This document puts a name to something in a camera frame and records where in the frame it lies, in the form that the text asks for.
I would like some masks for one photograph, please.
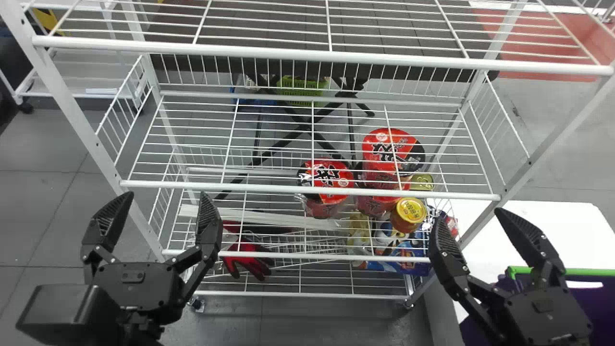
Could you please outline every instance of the wire basket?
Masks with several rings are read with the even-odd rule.
[[[326,89],[329,85],[329,79],[323,78],[319,81],[311,81],[308,79],[301,79],[299,77],[283,76],[277,82],[276,92],[279,95],[291,95],[291,96],[322,96],[322,89]],[[312,102],[309,101],[288,101],[289,104],[294,106],[309,107]]]

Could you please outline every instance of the metal bar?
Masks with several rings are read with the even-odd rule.
[[[54,28],[47,34],[48,36],[53,36],[55,34],[55,32],[60,28],[60,26],[64,24],[64,21],[66,20],[66,18],[68,18],[69,14],[72,13],[75,7],[77,7],[77,4],[79,4],[80,2],[81,0],[75,0],[73,5],[66,11],[66,13],[64,13],[62,18],[60,18],[60,20],[55,24]]]
[[[578,0],[572,0],[572,2],[575,3],[575,5],[579,6],[585,12],[585,14],[587,14],[591,19],[593,19],[594,22],[596,24],[598,24],[598,26],[600,28],[602,28],[602,30],[604,30],[607,33],[609,33],[612,38],[615,38],[615,33],[613,33],[611,31],[611,29],[609,29],[605,25],[605,21],[608,23],[608,20],[609,20],[610,16],[613,14],[613,10],[615,9],[615,2],[611,5],[611,7],[609,7],[606,10],[604,16],[602,16],[602,18],[600,20],[598,18],[596,18],[596,16],[592,15],[591,13],[589,13],[589,11],[585,8],[585,6],[581,5]]]
[[[470,110],[472,111],[472,114],[474,114],[474,110],[472,109],[472,104],[470,103],[470,101],[468,101],[468,104],[470,105]],[[463,116],[463,113],[461,113],[461,109],[459,109],[459,116],[461,117],[461,119],[464,121],[464,123],[466,122],[465,117]],[[478,127],[478,129],[480,130],[480,133],[483,134],[482,129],[480,128],[480,126]],[[472,137],[472,133],[468,131],[468,133],[470,134],[470,140],[472,141],[472,146],[475,148],[476,150],[476,143],[474,142],[474,138]],[[485,179],[487,181],[487,186],[489,187],[489,192],[493,193],[493,189],[491,188],[491,184],[489,183],[489,178],[487,177],[487,172],[485,171],[485,166],[483,165],[483,160],[480,159],[480,155],[477,155],[476,157],[478,158],[478,163],[480,163],[480,168],[483,170],[483,175],[485,176]]]
[[[315,259],[315,260],[377,260],[379,262],[430,263],[428,257],[344,255],[344,254],[303,254],[300,252],[258,252],[258,251],[220,251],[220,257],[254,257],[270,259]]]
[[[453,37],[455,38],[455,42],[457,43],[457,46],[459,47],[459,49],[461,49],[461,53],[463,54],[464,58],[469,59],[470,57],[469,57],[469,55],[466,52],[466,48],[463,46],[463,43],[461,43],[461,41],[459,40],[459,36],[457,36],[457,32],[453,28],[453,25],[448,20],[448,17],[446,16],[446,13],[442,9],[442,6],[440,5],[440,1],[434,0],[434,2],[436,4],[436,6],[438,6],[438,10],[440,10],[440,14],[444,18],[444,21],[446,22],[446,26],[448,26],[448,29],[450,30],[451,35],[453,35]]]
[[[555,19],[557,21],[557,23],[561,26],[561,28],[564,29],[564,31],[568,34],[568,36],[570,36],[570,38],[574,41],[574,43],[576,43],[583,50],[583,52],[585,52],[585,54],[590,59],[592,59],[594,64],[600,65],[600,62],[598,61],[598,59],[596,59],[592,55],[592,53],[589,50],[587,50],[587,48],[585,48],[585,46],[583,46],[583,43],[581,43],[579,41],[579,39],[570,31],[570,29],[568,29],[568,27],[566,25],[564,25],[564,23],[562,23],[561,20],[559,18],[557,18],[557,16],[555,16],[555,14],[550,9],[547,8],[547,5],[545,5],[542,0],[536,0],[536,2],[538,2],[545,9],[545,11],[547,11],[547,13],[551,17],[553,17],[553,19]]]
[[[378,294],[348,294],[348,293],[305,293],[305,292],[269,292],[269,291],[194,291],[195,296],[237,296],[237,297],[296,297],[296,298],[355,298],[355,299],[383,299],[403,300],[407,296],[378,295]]]
[[[500,101],[498,93],[496,92],[495,88],[493,87],[493,84],[491,83],[489,78],[486,77],[485,79],[487,80],[487,84],[489,84],[489,87],[491,88],[491,91],[493,92],[493,95],[496,97],[496,101],[498,101],[498,105],[500,106],[500,109],[504,112],[504,117],[506,118],[506,121],[508,121],[508,124],[510,125],[510,128],[514,132],[515,137],[519,141],[519,144],[521,144],[521,147],[523,148],[523,152],[525,152],[525,156],[530,157],[530,153],[528,153],[528,150],[525,148],[525,145],[523,144],[523,141],[521,140],[521,137],[519,137],[519,133],[517,132],[517,129],[512,124],[512,121],[510,120],[510,116],[508,116],[508,112],[506,112],[506,108],[504,108],[504,105],[502,104],[502,101]]]
[[[196,41],[199,39],[200,31],[201,29],[203,29],[203,23],[205,23],[205,17],[207,16],[207,12],[209,12],[209,7],[211,5],[212,5],[212,0],[207,1],[207,7],[205,8],[205,11],[203,11],[203,17],[200,19],[199,28],[197,29],[196,34],[194,34],[194,39],[192,41],[192,44],[195,44]]]
[[[405,301],[406,305],[408,307],[412,306],[413,304],[416,303],[416,301],[423,296],[423,294],[427,291],[427,289],[429,288],[429,286],[431,286],[432,283],[436,282],[436,275],[434,273],[434,270],[430,270],[429,271],[429,276],[427,278],[423,279],[423,283],[418,286],[418,288],[415,289],[414,293],[412,293],[412,295],[407,298],[407,300]]]
[[[10,96],[13,98],[13,100],[15,101],[15,103],[17,105],[21,105],[21,102],[17,102],[17,94],[15,93],[15,89],[13,89],[13,87],[10,85],[9,80],[6,78],[6,76],[4,75],[4,73],[2,72],[2,70],[0,70],[0,79],[2,80],[2,83],[4,84],[4,86],[6,87],[6,89],[9,91]]]
[[[75,98],[71,95],[68,86],[62,79],[54,62],[44,49],[37,49],[31,44],[31,38],[36,36],[36,33],[28,23],[28,19],[21,7],[16,2],[6,2],[3,6],[0,6],[0,16],[4,19],[4,22],[11,30],[11,33],[21,46],[24,54],[28,57],[32,66],[34,66],[41,77],[41,80],[53,95],[67,120],[72,125],[75,132],[77,132],[81,142],[83,142],[86,149],[88,149],[92,159],[100,168],[115,194],[120,195],[126,192],[127,189],[119,185],[120,174],[113,166],[113,160],[101,145],[98,137],[94,134],[92,126],[77,104]],[[147,218],[141,212],[137,202],[132,203],[130,207],[130,216],[137,225],[137,228],[141,231],[141,234],[149,244],[156,258],[163,261],[162,246],[160,242],[158,242],[155,232],[153,232],[153,229],[149,225]]]
[[[329,51],[333,52],[333,45],[331,44],[331,17],[329,15],[329,0],[325,0],[325,11],[327,12],[327,39],[329,41]]]
[[[229,134],[229,142],[228,142],[228,145],[226,146],[226,155],[224,156],[224,164],[222,165],[222,176],[220,177],[220,183],[224,182],[224,171],[226,170],[226,164],[229,161],[229,154],[231,153],[231,143],[232,143],[232,138],[233,138],[232,133],[235,130],[235,120],[237,119],[237,109],[239,109],[239,98],[237,98],[237,101],[235,102],[235,112],[232,117],[231,133]]]
[[[279,192],[279,193],[326,193],[337,195],[353,196],[399,196],[417,198],[456,198],[456,199],[482,199],[487,201],[499,201],[500,196],[489,193],[445,193],[435,191],[399,191],[399,190],[377,190],[371,188],[327,188],[327,187],[304,187],[304,186],[284,186],[284,185],[260,185],[260,184],[238,184],[238,183],[203,183],[203,182],[151,182],[145,180],[121,180],[120,186],[123,187],[168,187],[186,188],[192,190],[207,191],[249,191],[249,192]]]
[[[327,103],[377,103],[387,105],[402,105],[402,106],[420,106],[420,107],[451,107],[458,108],[461,106],[459,102],[423,102],[410,100],[378,100],[378,99],[357,99],[354,97],[323,97],[323,96],[295,96],[295,95],[271,95],[271,94],[242,94],[242,93],[221,93],[221,92],[201,92],[201,91],[171,91],[162,90],[161,95],[165,96],[187,96],[201,98],[218,98],[218,99],[248,99],[248,100],[275,100],[275,101],[314,101]]]
[[[487,138],[485,137],[485,133],[483,132],[482,126],[478,123],[478,118],[476,117],[476,113],[474,112],[474,108],[472,107],[472,102],[468,102],[468,104],[469,104],[469,110],[472,113],[472,116],[474,117],[474,119],[476,120],[476,125],[478,127],[478,131],[480,132],[480,135],[483,136],[483,140],[487,144],[487,148],[489,148],[489,155],[491,155],[491,159],[493,160],[493,162],[496,165],[496,169],[498,170],[498,175],[499,175],[500,179],[502,180],[502,183],[506,184],[506,181],[504,180],[504,177],[502,176],[502,172],[500,171],[500,168],[498,166],[498,162],[496,161],[496,158],[493,156],[493,152],[491,151],[491,147],[489,146],[489,141],[487,141]],[[491,189],[491,185],[489,185],[489,190],[491,192],[493,192],[493,190]]]
[[[372,54],[358,52],[329,52],[320,50],[279,49],[174,42],[125,41],[112,39],[33,36],[32,43],[41,47],[125,50],[144,53],[175,53],[189,55],[223,55],[244,58],[279,58],[282,60],[311,60],[339,63],[374,63],[378,65],[429,66],[468,68],[472,70],[501,70],[536,73],[566,73],[611,76],[612,66],[582,65],[571,63],[523,62],[515,60],[488,60],[474,58],[426,57],[422,55]]]
[[[606,9],[605,14],[602,15],[602,17],[600,18],[600,21],[602,23],[610,23],[611,22],[611,15],[613,14],[613,11],[615,10],[615,2],[612,3],[608,9]]]

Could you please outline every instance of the metal frame post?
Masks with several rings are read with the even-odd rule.
[[[64,112],[67,120],[71,123],[75,132],[77,132],[81,142],[85,145],[90,155],[92,155],[92,158],[111,185],[113,192],[117,195],[126,192],[127,189],[119,185],[121,177],[113,165],[113,160],[106,152],[103,145],[101,145],[98,137],[94,134],[92,126],[62,79],[54,62],[45,49],[36,48],[32,45],[32,37],[36,34],[19,6],[19,3],[9,1],[3,4],[3,6],[0,6],[0,16],[13,33],[13,36],[32,63],[34,69],[36,69],[45,86],[53,95],[58,106],[62,112]],[[158,237],[153,232],[153,229],[148,224],[147,218],[143,215],[136,202],[133,202],[130,207],[130,216],[149,244],[156,258],[163,261],[162,246],[158,241]]]
[[[135,41],[144,41],[145,35],[143,34],[143,30],[141,29],[141,23],[139,22],[139,17],[137,15],[137,10],[135,5],[132,2],[124,2],[122,3],[122,8],[125,9],[125,17],[128,21],[128,26],[130,31],[132,32],[132,38]],[[158,112],[161,116],[162,122],[164,123],[164,130],[169,137],[169,142],[174,149],[175,161],[179,166],[179,170],[182,175],[182,179],[185,182],[188,182],[188,171],[186,170],[186,160],[184,159],[183,150],[180,148],[177,143],[177,139],[175,139],[175,133],[171,128],[171,123],[169,122],[169,117],[167,116],[167,112],[164,108],[164,104],[162,103],[162,95],[160,93],[160,83],[158,81],[158,77],[156,76],[156,71],[154,69],[154,64],[152,63],[151,56],[147,53],[143,54],[143,69],[145,78],[149,81],[149,85],[152,86],[152,95],[154,96],[154,101],[156,101],[156,105],[160,105],[158,108]],[[197,204],[198,199],[192,190],[188,191],[188,195],[191,198],[193,204]]]

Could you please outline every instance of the food packaging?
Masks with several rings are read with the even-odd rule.
[[[376,255],[390,255],[393,248],[408,240],[408,233],[401,233],[393,228],[390,222],[383,222],[380,228],[374,232],[372,243],[374,244],[374,253]]]
[[[328,158],[314,159],[313,162],[312,160],[305,161],[297,172],[297,179],[300,186],[354,187],[352,172],[348,170],[348,167],[342,162]],[[339,212],[348,195],[306,193],[301,197],[309,216],[315,219],[327,219]]]
[[[388,251],[383,251],[382,255],[396,257],[427,257],[426,242],[423,241],[423,237],[428,238],[428,232],[417,230],[411,235],[399,232],[397,233],[406,238],[399,238],[398,241],[391,242],[392,247],[388,248]],[[431,264],[422,262],[368,261],[364,262],[360,268],[407,275],[427,276],[429,274],[429,270],[431,269]]]
[[[400,199],[391,211],[391,224],[402,233],[414,232],[427,217],[427,207],[414,197]]]
[[[400,129],[371,131],[363,138],[362,151],[365,184],[370,188],[399,188],[397,173],[402,183],[410,183],[412,174],[425,163],[423,146]]]
[[[367,186],[363,183],[364,172],[362,172],[362,163],[358,163],[355,168],[355,180],[356,187],[358,188],[366,188]],[[410,189],[410,184],[402,185],[404,190]],[[391,197],[391,196],[355,196],[355,204],[357,206],[357,210],[367,216],[371,217],[379,217],[384,215],[386,212],[393,210],[397,201],[399,201],[401,197]]]
[[[350,237],[346,241],[349,255],[371,255],[370,219],[358,212],[350,215]],[[365,261],[352,261],[353,267],[365,266]]]

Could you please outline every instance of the floor tile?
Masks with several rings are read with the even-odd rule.
[[[4,222],[0,230],[0,265],[28,264],[48,226],[48,222]]]
[[[101,174],[78,173],[30,265],[81,266],[79,251],[88,221],[114,197],[109,183]],[[149,246],[132,219],[126,222],[114,254],[125,262],[148,259]]]
[[[83,283],[81,268],[25,268],[9,303],[0,318],[0,335],[6,345],[42,345],[26,334],[15,329],[15,323],[32,295],[40,284]]]
[[[2,278],[2,285],[0,285],[0,316],[2,316],[4,307],[9,303],[22,272],[22,267],[0,267],[0,278]]]
[[[206,297],[204,312],[185,308],[181,320],[167,326],[161,342],[164,345],[258,345],[261,305],[262,298]]]
[[[261,345],[289,343],[432,345],[432,340],[422,300],[407,312],[387,300],[264,298]]]
[[[569,196],[561,188],[525,186],[512,198],[527,201],[567,202]]]
[[[0,171],[0,221],[49,223],[74,173]]]
[[[152,116],[155,112],[156,108],[153,107],[153,102],[149,102],[144,109],[141,111],[141,115],[138,117],[133,129],[128,137],[124,145],[124,149],[122,150],[122,154],[120,159],[116,164],[116,169],[121,173],[123,178],[128,177],[128,173],[130,172],[135,159],[137,158],[137,153],[141,148],[141,143],[143,143],[143,139],[145,138],[145,134],[149,129],[149,125],[151,124]],[[87,155],[85,161],[79,167],[79,172],[85,173],[100,173],[100,169],[96,165],[96,162],[92,159],[90,155]]]
[[[582,189],[567,189],[566,194],[569,196],[570,202],[588,202],[592,203],[604,215],[611,228],[615,231],[615,209],[613,209],[613,201],[615,200],[614,190],[582,190]]]
[[[0,137],[0,170],[76,172],[86,152],[60,110],[20,113]]]

